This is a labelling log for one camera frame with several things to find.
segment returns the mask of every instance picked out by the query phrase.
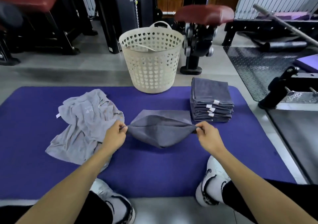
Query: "diamond plate floor mat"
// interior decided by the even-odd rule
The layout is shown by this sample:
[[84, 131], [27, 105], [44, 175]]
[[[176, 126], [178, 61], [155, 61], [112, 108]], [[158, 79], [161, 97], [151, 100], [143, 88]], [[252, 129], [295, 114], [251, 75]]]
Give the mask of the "diamond plate floor mat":
[[[297, 58], [316, 54], [311, 49], [301, 52], [261, 52], [252, 47], [224, 47], [224, 50], [251, 96], [258, 102], [269, 93], [269, 83], [279, 77]], [[318, 103], [318, 98], [312, 97], [312, 93], [298, 92], [285, 97], [282, 102]]]

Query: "floor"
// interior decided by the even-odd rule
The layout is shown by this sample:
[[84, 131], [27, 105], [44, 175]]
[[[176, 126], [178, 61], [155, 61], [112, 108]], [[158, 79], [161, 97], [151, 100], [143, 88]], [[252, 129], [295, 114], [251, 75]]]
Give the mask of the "floor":
[[[21, 64], [14, 67], [0, 66], [0, 104], [21, 86], [132, 86], [124, 56], [122, 53], [109, 53], [100, 23], [93, 21], [93, 26], [100, 34], [79, 36], [74, 41], [74, 46], [81, 51], [77, 56], [20, 53], [14, 57], [18, 57]], [[203, 71], [198, 77], [227, 81], [229, 85], [237, 87], [296, 181], [306, 183], [265, 111], [257, 107], [257, 102], [250, 96], [224, 52], [221, 46], [224, 37], [222, 25], [213, 41], [214, 55], [200, 59], [199, 65]], [[232, 46], [255, 47], [251, 40], [242, 35], [234, 37]], [[182, 65], [185, 65], [183, 54], [179, 67]], [[177, 74], [173, 85], [190, 86], [191, 79], [192, 76]], [[278, 108], [317, 111], [318, 105], [285, 103], [279, 104]], [[135, 198], [131, 201], [137, 212], [136, 224], [251, 223], [225, 205], [202, 208], [193, 197]]]

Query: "sock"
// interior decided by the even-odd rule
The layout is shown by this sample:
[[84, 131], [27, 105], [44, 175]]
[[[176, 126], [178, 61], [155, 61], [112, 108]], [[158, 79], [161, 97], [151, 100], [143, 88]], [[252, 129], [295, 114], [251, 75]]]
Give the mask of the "sock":
[[108, 198], [106, 200], [107, 205], [113, 213], [113, 223], [120, 222], [127, 212], [125, 204], [119, 198]]
[[229, 179], [226, 179], [222, 175], [217, 175], [212, 178], [206, 187], [207, 194], [214, 200], [223, 202], [222, 190], [226, 183], [229, 182]]

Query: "person's left hand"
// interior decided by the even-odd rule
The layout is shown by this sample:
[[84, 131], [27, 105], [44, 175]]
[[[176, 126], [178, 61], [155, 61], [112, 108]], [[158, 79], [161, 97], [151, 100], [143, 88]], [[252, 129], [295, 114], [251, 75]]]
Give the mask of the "person's left hand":
[[105, 148], [110, 154], [113, 154], [123, 145], [127, 130], [128, 127], [123, 122], [117, 120], [113, 126], [106, 131], [102, 148]]

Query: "shoe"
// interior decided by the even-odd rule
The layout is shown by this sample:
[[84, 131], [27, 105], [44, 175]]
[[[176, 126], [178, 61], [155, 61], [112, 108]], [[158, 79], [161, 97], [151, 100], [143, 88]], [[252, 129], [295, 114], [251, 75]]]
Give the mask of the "shoe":
[[136, 212], [126, 197], [115, 193], [101, 179], [96, 179], [90, 190], [110, 207], [113, 214], [112, 224], [133, 224]]
[[204, 207], [218, 205], [223, 202], [223, 187], [231, 180], [213, 156], [210, 156], [206, 169], [203, 181], [196, 190], [197, 202]]

